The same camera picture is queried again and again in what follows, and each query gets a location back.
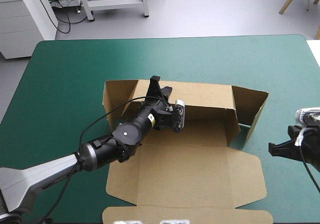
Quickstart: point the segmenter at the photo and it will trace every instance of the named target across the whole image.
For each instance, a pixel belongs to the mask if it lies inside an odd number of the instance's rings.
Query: green table
[[[82,129],[104,113],[105,80],[152,75],[269,92],[243,149],[261,159],[268,195],[242,208],[267,210],[275,222],[320,222],[320,197],[303,164],[268,153],[268,142],[288,139],[297,109],[320,106],[320,69],[299,35],[41,42],[0,126],[0,166],[24,169],[74,152]],[[85,139],[108,130],[102,121]],[[241,137],[233,145],[243,144]],[[101,222],[106,207],[129,205],[106,194],[107,173],[104,167],[76,174],[54,220]],[[27,220],[42,216],[61,187],[40,194]]]

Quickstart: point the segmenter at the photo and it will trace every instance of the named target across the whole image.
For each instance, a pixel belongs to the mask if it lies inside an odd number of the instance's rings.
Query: cardboard box
[[[105,83],[106,112],[119,104],[145,96],[148,80],[111,80]],[[106,191],[136,206],[108,207],[104,224],[138,220],[159,224],[162,220],[190,220],[191,224],[272,224],[263,210],[237,207],[267,195],[258,157],[228,147],[239,133],[239,123],[252,133],[268,93],[232,85],[160,81],[173,88],[170,103],[185,102],[185,127],[152,130],[135,156],[125,163],[113,162]],[[108,117],[132,116],[140,103],[131,102]]]

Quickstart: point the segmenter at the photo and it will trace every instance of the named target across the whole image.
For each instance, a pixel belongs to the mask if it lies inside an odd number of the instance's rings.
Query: drawer
[[[31,57],[36,45],[43,41],[38,30],[0,34],[0,52],[6,59]]]
[[[0,34],[37,30],[38,27],[30,15],[0,18]]]
[[[29,15],[30,12],[22,0],[0,2],[0,18]]]

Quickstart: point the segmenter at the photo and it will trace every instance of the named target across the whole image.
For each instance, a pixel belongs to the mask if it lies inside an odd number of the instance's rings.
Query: cable
[[[310,171],[310,169],[309,169],[309,167],[308,167],[308,165],[307,165],[307,163],[306,163],[305,157],[304,157],[304,155],[303,155],[303,153],[302,153],[301,145],[299,146],[299,150],[300,150],[300,155],[301,155],[301,159],[302,159],[303,165],[304,165],[306,171],[308,172],[311,180],[313,181],[315,187],[317,188],[318,192],[320,193],[320,187],[319,187],[316,179],[315,179],[314,176],[312,175],[312,173],[311,173],[311,171]]]
[[[86,131],[88,131],[93,125],[95,125],[97,122],[99,122],[100,120],[102,120],[103,118],[105,118],[106,116],[108,116],[109,114],[113,113],[114,111],[118,110],[119,108],[123,107],[124,105],[130,103],[130,102],[133,102],[135,100],[138,100],[138,99],[146,99],[146,98],[149,98],[149,99],[157,99],[157,100],[160,100],[160,101],[163,101],[165,102],[166,104],[168,104],[170,106],[170,103],[160,97],[155,97],[155,96],[139,96],[139,97],[136,97],[136,98],[133,98],[131,100],[128,100],[124,103],[122,103],[121,105],[118,105],[116,108],[112,109],[111,111],[107,112],[106,114],[104,114],[103,116],[99,117],[97,120],[95,120],[94,122],[92,122],[90,125],[88,125],[81,133],[80,135],[80,140],[79,140],[79,155],[81,157],[81,154],[82,154],[82,139],[83,139],[83,136],[84,134],[86,133]]]
[[[87,19],[87,17],[83,18],[82,20],[80,21],[77,21],[77,22],[67,22],[67,21],[64,21],[64,20],[61,20],[59,19],[58,17],[56,17],[60,22],[62,23],[67,23],[67,24],[78,24],[78,23],[82,23],[85,19]]]
[[[81,151],[82,148],[81,148],[81,147],[82,147],[83,135],[86,133],[87,130],[89,130],[89,129],[90,129],[93,125],[95,125],[97,122],[99,122],[100,120],[102,120],[103,118],[105,118],[106,116],[108,116],[109,114],[113,113],[114,111],[118,110],[119,108],[123,107],[124,105],[126,105],[126,104],[128,104],[128,103],[130,103],[130,102],[133,102],[133,101],[135,101],[135,100],[138,100],[138,99],[147,99],[147,98],[160,100],[160,101],[163,101],[163,102],[165,102],[166,104],[170,105],[170,103],[169,103],[168,101],[166,101],[166,100],[164,100],[164,99],[162,99],[162,98],[160,98],[160,97],[155,97],[155,96],[139,96],[139,97],[133,98],[133,99],[131,99],[131,100],[128,100],[128,101],[122,103],[121,105],[118,105],[116,108],[112,109],[111,111],[107,112],[107,113],[104,114],[103,116],[99,117],[97,120],[95,120],[93,123],[91,123],[87,128],[85,128],[85,129],[82,131],[82,133],[81,133],[81,135],[80,135],[80,141],[79,141],[79,155],[80,155],[80,157],[81,157],[81,153],[82,153],[82,151]],[[65,193],[65,190],[67,189],[67,186],[68,186],[68,184],[69,184],[69,182],[70,182],[70,180],[71,180],[71,178],[72,178],[72,176],[73,176],[73,174],[74,174],[74,172],[75,172],[78,164],[79,164],[78,162],[77,162],[76,164],[74,164],[74,166],[73,166],[73,168],[72,168],[72,171],[70,172],[70,174],[69,174],[66,182],[64,183],[64,186],[63,186],[63,188],[62,188],[62,190],[61,190],[58,198],[56,199],[56,201],[54,202],[54,204],[52,205],[52,207],[49,209],[49,211],[48,211],[48,212],[44,215],[44,217],[41,219],[41,221],[38,222],[38,224],[42,224],[42,223],[48,218],[48,216],[52,213],[52,211],[56,208],[56,206],[57,206],[58,203],[60,202],[63,194]]]
[[[58,0],[50,0],[50,3],[53,3],[53,2],[59,3]],[[61,19],[58,18],[58,17],[55,17],[55,18],[57,18],[60,22],[67,23],[67,24],[78,24],[78,23],[82,23],[85,19],[87,19],[87,17],[85,16],[85,17],[84,17],[82,20],[80,20],[80,21],[70,22],[70,21],[61,20]]]
[[[72,175],[75,173],[75,170],[77,169],[76,167],[78,166],[78,162],[76,164],[74,164],[66,182],[64,183],[64,186],[58,196],[58,198],[56,199],[56,201],[54,202],[54,204],[52,205],[52,207],[49,209],[49,211],[44,215],[44,217],[41,219],[40,222],[38,222],[38,224],[43,224],[43,222],[48,218],[48,216],[52,213],[52,211],[56,208],[56,206],[58,205],[58,203],[60,202],[62,196],[65,193],[65,190],[67,189],[67,186],[71,180]]]
[[[69,32],[71,31],[71,24],[69,23],[69,29],[68,29],[68,31],[62,31],[62,30],[60,30],[60,29],[55,25],[55,23],[52,21],[49,13],[48,13],[48,11],[47,11],[47,9],[46,9],[46,7],[45,7],[45,4],[42,2],[42,0],[39,0],[39,1],[41,2],[41,4],[42,4],[42,6],[43,6],[43,8],[44,8],[44,10],[45,10],[45,12],[46,12],[46,14],[47,14],[47,16],[49,17],[49,19],[50,19],[50,21],[51,21],[51,23],[52,23],[52,25],[53,25],[59,32],[61,32],[61,33],[63,33],[63,34],[69,33]],[[66,18],[67,18],[68,21],[70,22],[68,13],[66,12],[66,10],[64,10],[64,11],[65,11]]]

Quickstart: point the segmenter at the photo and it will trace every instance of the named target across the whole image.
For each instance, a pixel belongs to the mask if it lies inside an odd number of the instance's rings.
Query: gray floor
[[[286,0],[149,0],[150,17],[142,8],[95,11],[94,22],[72,25],[57,40],[169,38],[300,34],[312,40],[320,24],[320,7],[307,0],[293,0],[283,15]],[[80,20],[69,10],[71,21]],[[63,12],[57,15],[65,19]],[[67,24],[59,27],[67,30]],[[8,108],[28,58],[5,60],[0,55],[0,122]]]

